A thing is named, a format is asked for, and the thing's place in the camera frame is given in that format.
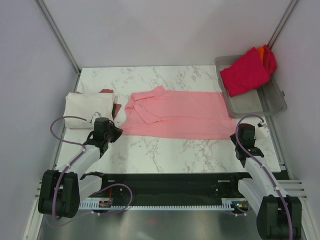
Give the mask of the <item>pink t shirt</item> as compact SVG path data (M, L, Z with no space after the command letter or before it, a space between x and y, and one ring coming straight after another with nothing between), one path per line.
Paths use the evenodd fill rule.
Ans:
M236 122L219 92L166 90L132 93L121 129L131 136L187 140L227 139Z

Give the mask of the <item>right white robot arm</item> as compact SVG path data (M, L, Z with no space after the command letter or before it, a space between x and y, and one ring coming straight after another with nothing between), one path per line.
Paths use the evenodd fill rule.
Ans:
M299 240L302 236L302 203L290 196L267 168L264 154L255 146L256 129L239 123L230 136L235 155L250 174L229 184L235 197L244 196L256 214L256 227L263 240Z

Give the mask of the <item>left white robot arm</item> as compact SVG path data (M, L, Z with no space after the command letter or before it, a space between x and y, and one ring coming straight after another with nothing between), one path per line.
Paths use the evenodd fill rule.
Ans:
M86 171L102 156L122 135L122 129L115 126L107 117L97 117L91 121L93 130L84 143L62 139L60 142L79 146L81 150L61 168L48 169L41 180L37 209L44 215L60 218L73 218L78 212L81 201L92 194L106 196L110 191L108 182L97 175L86 176Z

